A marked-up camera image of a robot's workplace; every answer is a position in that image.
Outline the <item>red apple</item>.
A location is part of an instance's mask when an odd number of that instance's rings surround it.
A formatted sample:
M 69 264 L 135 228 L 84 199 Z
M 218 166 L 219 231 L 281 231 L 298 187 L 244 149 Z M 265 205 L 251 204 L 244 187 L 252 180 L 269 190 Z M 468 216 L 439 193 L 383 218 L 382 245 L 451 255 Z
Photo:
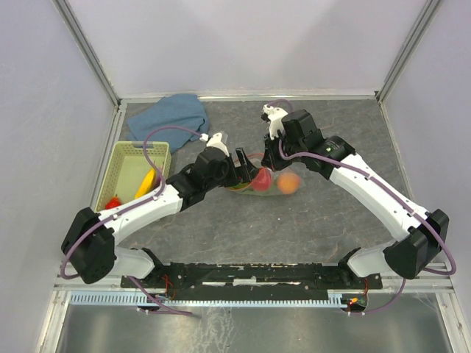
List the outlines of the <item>red apple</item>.
M 272 186 L 272 172 L 268 168 L 261 168 L 257 176 L 252 180 L 251 188 L 257 192 L 265 192 Z

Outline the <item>green lettuce leaves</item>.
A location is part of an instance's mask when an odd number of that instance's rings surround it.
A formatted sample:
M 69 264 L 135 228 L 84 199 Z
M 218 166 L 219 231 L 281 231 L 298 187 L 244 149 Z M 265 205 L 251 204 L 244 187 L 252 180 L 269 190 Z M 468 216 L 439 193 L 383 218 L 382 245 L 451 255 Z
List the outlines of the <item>green lettuce leaves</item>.
M 246 183 L 228 187 L 226 190 L 248 196 L 279 196 L 282 194 L 274 183 L 270 185 L 255 185 L 255 187 L 252 184 Z

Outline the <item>clear zip top bag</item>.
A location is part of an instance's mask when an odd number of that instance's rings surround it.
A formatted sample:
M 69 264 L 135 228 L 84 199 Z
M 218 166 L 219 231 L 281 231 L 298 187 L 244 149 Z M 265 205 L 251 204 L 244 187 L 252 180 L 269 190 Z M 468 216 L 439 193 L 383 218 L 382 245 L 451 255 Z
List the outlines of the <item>clear zip top bag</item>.
M 262 157 L 261 152 L 249 154 L 249 161 L 261 169 L 259 174 L 251 182 L 228 187 L 227 190 L 250 196 L 281 196 L 294 194 L 304 186 L 302 177 L 289 168 L 273 172 L 262 167 Z

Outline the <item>orange peach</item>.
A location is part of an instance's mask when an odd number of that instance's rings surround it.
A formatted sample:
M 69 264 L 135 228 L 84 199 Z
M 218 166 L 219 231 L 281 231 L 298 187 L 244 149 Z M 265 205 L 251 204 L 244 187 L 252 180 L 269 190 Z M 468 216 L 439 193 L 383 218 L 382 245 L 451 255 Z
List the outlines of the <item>orange peach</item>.
M 279 174 L 277 177 L 277 188 L 282 194 L 293 194 L 295 193 L 301 184 L 301 178 L 292 172 L 286 172 Z

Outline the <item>yellow banana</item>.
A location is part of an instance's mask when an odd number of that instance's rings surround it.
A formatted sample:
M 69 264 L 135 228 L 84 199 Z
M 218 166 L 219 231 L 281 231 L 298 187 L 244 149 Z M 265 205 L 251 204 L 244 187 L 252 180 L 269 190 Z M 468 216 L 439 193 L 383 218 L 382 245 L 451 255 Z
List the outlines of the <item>yellow banana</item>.
M 144 195 L 146 195 L 148 192 L 150 192 L 155 183 L 155 176 L 156 176 L 156 171 L 155 169 L 151 169 L 147 175 L 144 177 L 143 181 L 141 182 L 138 190 L 135 193 L 135 198 L 138 199 Z

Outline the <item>purple eggplant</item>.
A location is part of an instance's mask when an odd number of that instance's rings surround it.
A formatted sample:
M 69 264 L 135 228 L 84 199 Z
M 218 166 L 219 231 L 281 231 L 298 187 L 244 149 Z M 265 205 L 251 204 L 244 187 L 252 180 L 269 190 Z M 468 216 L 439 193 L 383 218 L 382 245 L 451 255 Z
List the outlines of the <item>purple eggplant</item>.
M 154 186 L 157 188 L 160 186 L 163 177 L 163 170 L 159 168 L 155 174 L 155 183 Z

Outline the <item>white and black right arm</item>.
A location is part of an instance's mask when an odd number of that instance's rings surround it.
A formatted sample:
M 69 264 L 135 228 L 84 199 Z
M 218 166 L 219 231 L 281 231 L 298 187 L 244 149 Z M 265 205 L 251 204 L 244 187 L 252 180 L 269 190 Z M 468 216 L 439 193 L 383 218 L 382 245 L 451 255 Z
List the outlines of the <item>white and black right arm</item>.
M 354 288 L 364 277 L 384 271 L 405 279 L 435 272 L 431 262 L 447 251 L 450 219 L 443 211 L 430 212 L 395 190 L 345 140 L 324 137 L 306 110 L 288 113 L 266 104 L 261 117 L 269 124 L 262 166 L 282 171 L 302 163 L 354 196 L 391 234 L 391 241 L 347 256 L 337 271 L 343 286 Z

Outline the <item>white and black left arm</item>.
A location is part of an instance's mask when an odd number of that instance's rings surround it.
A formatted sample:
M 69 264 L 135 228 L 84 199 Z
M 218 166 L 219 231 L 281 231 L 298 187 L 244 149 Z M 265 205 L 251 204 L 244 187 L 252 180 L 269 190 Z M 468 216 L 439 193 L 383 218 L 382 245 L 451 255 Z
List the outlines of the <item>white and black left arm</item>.
M 119 244 L 132 233 L 168 215 L 174 215 L 201 202 L 214 188 L 231 188 L 250 183 L 260 169 L 243 149 L 237 149 L 238 162 L 216 147 L 207 147 L 194 163 L 161 182 L 158 189 L 121 206 L 100 213 L 86 207 L 76 215 L 61 245 L 64 263 L 80 278 L 93 284 L 108 275 L 131 276 L 154 287 L 163 278 L 160 262 L 149 250 L 123 249 Z

